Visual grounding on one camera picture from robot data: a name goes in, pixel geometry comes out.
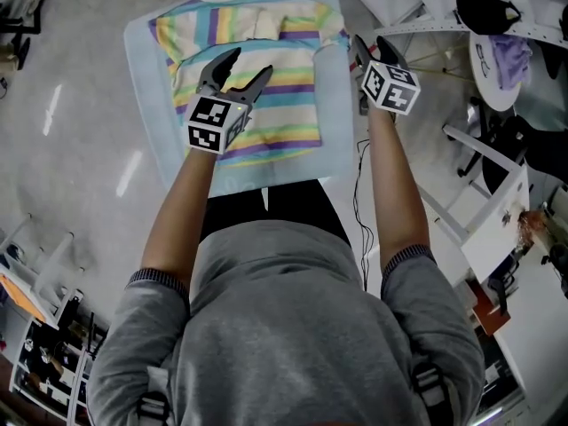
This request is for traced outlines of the orange box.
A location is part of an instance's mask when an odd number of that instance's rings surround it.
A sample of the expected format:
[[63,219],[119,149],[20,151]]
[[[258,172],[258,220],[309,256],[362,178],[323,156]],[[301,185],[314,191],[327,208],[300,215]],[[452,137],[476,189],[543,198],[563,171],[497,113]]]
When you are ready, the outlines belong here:
[[502,314],[500,307],[494,306],[492,300],[485,293],[477,297],[477,304],[474,306],[473,312],[487,336],[494,335],[511,319],[509,313]]

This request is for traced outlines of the white frame stand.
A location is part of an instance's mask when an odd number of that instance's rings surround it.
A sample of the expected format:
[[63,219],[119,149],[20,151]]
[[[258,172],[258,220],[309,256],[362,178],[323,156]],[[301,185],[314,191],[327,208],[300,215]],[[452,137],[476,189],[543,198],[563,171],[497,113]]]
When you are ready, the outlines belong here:
[[75,297],[77,283],[84,274],[78,268],[71,280],[67,279],[68,269],[63,263],[75,235],[66,232],[51,252],[41,245],[36,245],[30,255],[22,250],[21,243],[44,227],[44,222],[30,213],[26,213],[20,221],[9,230],[0,228],[0,274],[3,274],[36,304],[44,314],[45,322],[31,318],[54,329],[59,329],[59,322],[67,304]]

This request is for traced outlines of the light blue padded table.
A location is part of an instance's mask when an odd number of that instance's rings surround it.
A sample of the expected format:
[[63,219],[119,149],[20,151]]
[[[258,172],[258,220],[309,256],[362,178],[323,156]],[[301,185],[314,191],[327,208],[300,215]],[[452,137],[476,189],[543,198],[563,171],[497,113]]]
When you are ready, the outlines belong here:
[[[315,1],[341,13],[339,0]],[[151,35],[148,22],[179,5],[134,20],[124,32],[138,106],[165,185],[173,183],[190,148],[184,141],[184,119],[179,121],[172,103],[166,55]],[[212,196],[328,178],[351,168],[353,112],[348,48],[328,46],[321,50],[315,59],[315,72],[321,146],[275,162],[244,166],[223,164],[224,154],[220,154],[210,188]]]

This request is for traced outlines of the white cluttered shelf unit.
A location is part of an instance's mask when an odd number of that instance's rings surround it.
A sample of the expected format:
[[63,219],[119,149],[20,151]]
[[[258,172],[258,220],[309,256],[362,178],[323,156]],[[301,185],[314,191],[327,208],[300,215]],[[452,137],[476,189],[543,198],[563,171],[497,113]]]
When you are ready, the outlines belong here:
[[9,382],[19,395],[67,426],[91,426],[87,382],[107,332],[74,321],[66,331],[31,319],[25,328]]

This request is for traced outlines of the person's left forearm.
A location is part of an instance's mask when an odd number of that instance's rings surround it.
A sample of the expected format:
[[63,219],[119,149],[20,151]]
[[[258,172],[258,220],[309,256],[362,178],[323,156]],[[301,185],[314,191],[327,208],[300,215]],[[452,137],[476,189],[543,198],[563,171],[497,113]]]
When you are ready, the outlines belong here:
[[217,156],[193,149],[186,156],[146,242],[141,266],[190,286]]

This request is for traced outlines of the yellow metal table legs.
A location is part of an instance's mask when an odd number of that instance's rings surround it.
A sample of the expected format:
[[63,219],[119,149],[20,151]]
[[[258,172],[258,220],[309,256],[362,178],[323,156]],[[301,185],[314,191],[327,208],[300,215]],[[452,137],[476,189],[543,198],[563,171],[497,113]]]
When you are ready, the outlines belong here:
[[444,76],[464,83],[474,83],[465,51],[469,46],[465,43],[453,44],[434,53],[412,59],[407,62],[410,69],[425,75]]

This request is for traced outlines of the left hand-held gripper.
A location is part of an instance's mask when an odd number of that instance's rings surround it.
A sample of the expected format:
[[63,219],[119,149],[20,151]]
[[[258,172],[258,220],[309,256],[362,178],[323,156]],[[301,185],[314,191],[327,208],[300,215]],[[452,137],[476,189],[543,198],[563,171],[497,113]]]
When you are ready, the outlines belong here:
[[253,104],[270,82],[273,66],[264,67],[243,88],[222,92],[240,55],[241,48],[233,48],[202,69],[199,89],[190,98],[184,116],[184,141],[188,148],[224,154],[245,130]]

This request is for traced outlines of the black hanging cap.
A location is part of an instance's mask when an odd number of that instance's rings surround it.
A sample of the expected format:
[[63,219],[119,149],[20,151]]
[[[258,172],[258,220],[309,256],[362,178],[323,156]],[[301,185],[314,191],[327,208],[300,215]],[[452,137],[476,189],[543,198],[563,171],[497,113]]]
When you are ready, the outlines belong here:
[[503,0],[456,0],[456,9],[461,22],[480,36],[503,35],[522,19],[516,6]]

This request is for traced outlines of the black office chair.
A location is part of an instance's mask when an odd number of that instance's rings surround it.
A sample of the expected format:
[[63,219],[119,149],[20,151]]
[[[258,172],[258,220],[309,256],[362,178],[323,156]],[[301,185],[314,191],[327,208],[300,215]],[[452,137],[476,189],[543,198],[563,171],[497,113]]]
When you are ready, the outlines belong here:
[[468,112],[480,125],[476,140],[513,162],[526,163],[568,185],[568,129],[536,130],[516,114],[486,117],[484,101],[475,97],[469,100]]

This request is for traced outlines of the person's black trousers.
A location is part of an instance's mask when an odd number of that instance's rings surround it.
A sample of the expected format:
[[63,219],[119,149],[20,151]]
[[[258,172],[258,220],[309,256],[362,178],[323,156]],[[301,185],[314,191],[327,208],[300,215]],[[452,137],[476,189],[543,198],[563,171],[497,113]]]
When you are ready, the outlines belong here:
[[313,179],[207,200],[200,239],[225,228],[259,220],[280,220],[311,225],[347,242],[349,240],[332,202],[319,180]]

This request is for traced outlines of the pastel striped shirt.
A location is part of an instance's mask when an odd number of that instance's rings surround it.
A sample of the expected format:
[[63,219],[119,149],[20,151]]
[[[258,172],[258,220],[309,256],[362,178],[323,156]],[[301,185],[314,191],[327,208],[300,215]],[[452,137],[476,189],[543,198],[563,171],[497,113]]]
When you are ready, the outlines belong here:
[[275,162],[321,146],[315,59],[328,46],[347,50],[339,11],[315,0],[190,0],[149,20],[148,27],[166,55],[179,121],[202,68],[222,52],[241,49],[226,89],[242,88],[262,68],[273,67],[223,164]]

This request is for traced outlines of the person's right forearm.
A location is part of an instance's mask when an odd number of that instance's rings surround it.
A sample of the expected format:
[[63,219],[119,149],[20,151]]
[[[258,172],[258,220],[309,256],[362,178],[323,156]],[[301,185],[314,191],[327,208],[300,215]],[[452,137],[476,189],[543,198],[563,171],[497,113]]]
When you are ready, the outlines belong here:
[[425,209],[391,115],[368,113],[369,156],[381,268],[403,249],[430,245]]

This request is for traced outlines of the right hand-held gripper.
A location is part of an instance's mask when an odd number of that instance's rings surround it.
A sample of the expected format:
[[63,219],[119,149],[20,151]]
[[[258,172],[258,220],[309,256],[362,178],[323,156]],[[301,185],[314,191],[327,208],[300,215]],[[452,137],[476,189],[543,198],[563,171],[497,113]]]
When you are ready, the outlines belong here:
[[365,41],[355,35],[352,48],[355,65],[363,72],[361,90],[369,105],[394,114],[409,115],[417,100],[421,86],[415,73],[402,69],[407,62],[397,48],[382,36],[376,37],[379,61]]

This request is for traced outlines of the crumpled purple cloth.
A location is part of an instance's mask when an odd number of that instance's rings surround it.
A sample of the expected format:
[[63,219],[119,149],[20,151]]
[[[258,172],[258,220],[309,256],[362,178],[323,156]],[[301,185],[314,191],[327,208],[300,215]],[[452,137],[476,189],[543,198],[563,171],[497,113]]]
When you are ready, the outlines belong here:
[[490,35],[493,57],[498,71],[498,82],[503,91],[512,91],[530,77],[533,52],[523,37]]

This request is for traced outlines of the round white side table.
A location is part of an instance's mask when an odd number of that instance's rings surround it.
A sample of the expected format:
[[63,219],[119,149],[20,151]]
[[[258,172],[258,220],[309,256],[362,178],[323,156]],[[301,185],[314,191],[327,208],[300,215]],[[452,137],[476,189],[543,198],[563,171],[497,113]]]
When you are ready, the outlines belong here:
[[[476,53],[476,44],[479,43],[483,46],[483,51],[490,71],[487,77],[484,77],[479,66],[479,61]],[[475,78],[476,86],[481,94],[485,103],[496,111],[505,111],[510,109],[516,102],[521,88],[530,82],[530,77],[525,83],[519,84],[512,91],[503,91],[500,89],[498,82],[498,71],[493,57],[492,46],[489,41],[489,35],[477,35],[473,32],[469,33],[469,57],[472,72]]]

